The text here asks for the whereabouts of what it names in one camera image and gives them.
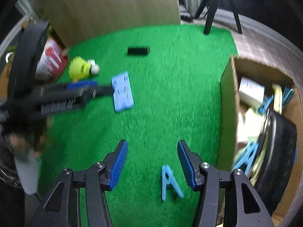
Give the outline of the grey patterned sleeve forearm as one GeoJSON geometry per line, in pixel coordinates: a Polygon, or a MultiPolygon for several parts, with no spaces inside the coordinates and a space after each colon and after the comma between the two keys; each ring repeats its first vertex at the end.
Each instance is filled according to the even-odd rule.
{"type": "Polygon", "coordinates": [[[10,138],[6,135],[1,135],[0,169],[1,181],[16,189],[22,189],[22,185],[16,170],[10,138]]]}

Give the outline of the person's left hand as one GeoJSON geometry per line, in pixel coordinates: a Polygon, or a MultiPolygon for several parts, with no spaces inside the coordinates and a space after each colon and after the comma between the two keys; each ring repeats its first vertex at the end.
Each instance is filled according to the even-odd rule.
{"type": "Polygon", "coordinates": [[[52,124],[52,117],[15,124],[7,133],[15,156],[22,158],[33,149],[33,157],[40,158],[45,148],[50,145],[48,131],[52,124]]]}

